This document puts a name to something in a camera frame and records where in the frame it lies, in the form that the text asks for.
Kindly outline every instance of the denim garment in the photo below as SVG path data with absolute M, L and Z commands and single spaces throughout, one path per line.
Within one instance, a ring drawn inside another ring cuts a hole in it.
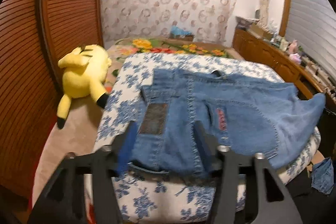
M 152 85 L 142 86 L 141 93 L 138 124 L 151 104 L 159 110 L 162 106 L 166 115 L 161 130 L 151 117 L 158 132 L 140 128 L 133 165 L 201 177 L 205 173 L 193 138 L 194 121 L 201 120 L 208 133 L 236 153 L 264 153 L 277 169 L 298 157 L 325 105 L 324 94 L 299 100 L 292 83 L 179 69 L 155 69 Z
M 333 190 L 334 167 L 330 157 L 313 165 L 311 173 L 311 186 L 326 195 L 329 195 Z

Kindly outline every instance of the yellow plush toy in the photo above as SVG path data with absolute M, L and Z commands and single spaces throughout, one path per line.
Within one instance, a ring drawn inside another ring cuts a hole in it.
M 72 98 L 91 95 L 98 106 L 104 108 L 109 97 L 104 88 L 107 70 L 111 59 L 99 45 L 77 47 L 58 61 L 63 74 L 64 95 L 57 108 L 57 126 L 64 127 L 69 114 Z

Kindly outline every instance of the ironing board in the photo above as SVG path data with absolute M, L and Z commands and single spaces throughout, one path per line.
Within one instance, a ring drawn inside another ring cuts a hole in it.
M 272 82 L 283 82 L 268 66 L 248 61 L 184 54 L 132 55 L 125 60 L 110 94 L 98 128 L 94 151 L 110 144 L 116 134 L 124 132 L 127 121 L 135 119 L 139 89 L 141 85 L 151 85 L 154 68 L 183 68 L 204 73 L 220 70 L 227 74 L 239 73 Z M 299 157 L 278 170 L 283 183 L 287 184 L 304 170 L 319 144 L 320 133 L 315 128 Z M 214 195 L 214 188 L 211 185 L 203 185 L 201 180 L 190 182 L 169 177 L 158 180 L 156 177 L 134 172 L 112 180 L 124 220 L 134 223 L 184 223 L 205 220 Z M 86 180 L 86 187 L 90 200 L 90 177 Z M 238 187 L 237 210 L 243 208 L 244 199 L 245 184 L 242 181 Z

